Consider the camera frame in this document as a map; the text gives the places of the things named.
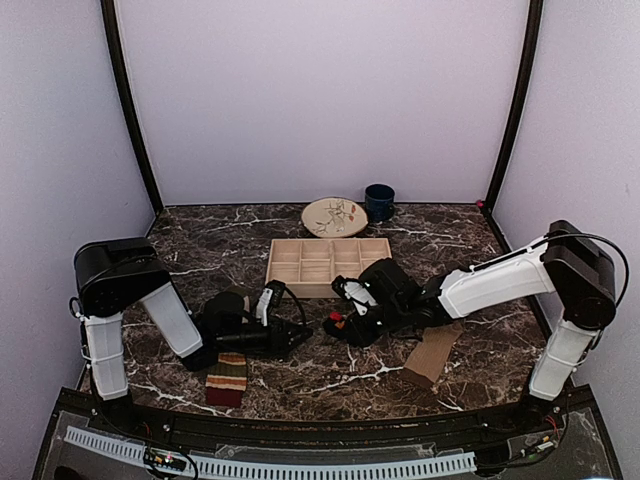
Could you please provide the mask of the black argyle sock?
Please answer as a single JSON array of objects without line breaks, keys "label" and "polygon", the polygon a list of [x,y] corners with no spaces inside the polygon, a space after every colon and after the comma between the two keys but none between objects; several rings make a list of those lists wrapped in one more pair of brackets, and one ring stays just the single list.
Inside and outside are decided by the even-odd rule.
[{"label": "black argyle sock", "polygon": [[335,338],[344,338],[350,331],[350,321],[339,312],[331,312],[323,322],[324,331]]}]

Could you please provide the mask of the beige striped sock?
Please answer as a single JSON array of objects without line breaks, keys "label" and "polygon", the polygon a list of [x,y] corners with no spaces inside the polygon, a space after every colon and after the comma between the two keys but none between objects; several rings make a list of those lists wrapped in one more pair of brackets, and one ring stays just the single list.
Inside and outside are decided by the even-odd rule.
[{"label": "beige striped sock", "polygon": [[248,385],[246,356],[222,352],[206,377],[206,403],[216,407],[239,408]]}]

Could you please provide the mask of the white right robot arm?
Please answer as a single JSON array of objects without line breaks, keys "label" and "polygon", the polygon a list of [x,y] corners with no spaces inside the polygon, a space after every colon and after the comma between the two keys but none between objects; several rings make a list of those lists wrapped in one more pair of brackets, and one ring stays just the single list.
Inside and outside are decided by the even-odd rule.
[{"label": "white right robot arm", "polygon": [[618,285],[607,239],[583,233],[565,220],[528,245],[490,261],[456,269],[419,284],[391,259],[377,260],[356,278],[336,277],[331,287],[353,305],[332,314],[325,332],[351,346],[368,347],[383,334],[409,326],[440,327],[488,307],[538,294],[557,294],[562,317],[533,367],[529,396],[510,413],[521,434],[549,416],[547,402],[614,320],[628,286]]}]

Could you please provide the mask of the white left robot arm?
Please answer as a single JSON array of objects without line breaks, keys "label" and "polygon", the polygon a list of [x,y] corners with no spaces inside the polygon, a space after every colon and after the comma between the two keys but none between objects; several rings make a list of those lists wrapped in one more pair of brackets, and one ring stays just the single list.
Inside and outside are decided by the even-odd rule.
[{"label": "white left robot arm", "polygon": [[277,280],[265,285],[254,306],[239,291],[227,289],[193,315],[145,238],[88,243],[76,252],[74,269],[78,294],[69,305],[81,323],[82,355],[93,391],[106,401],[101,417],[120,436],[134,435],[141,427],[140,412],[122,399],[129,394],[122,340],[129,307],[142,306],[192,372],[221,363],[227,353],[284,357],[312,336],[305,320],[294,323],[275,314],[291,292]]}]

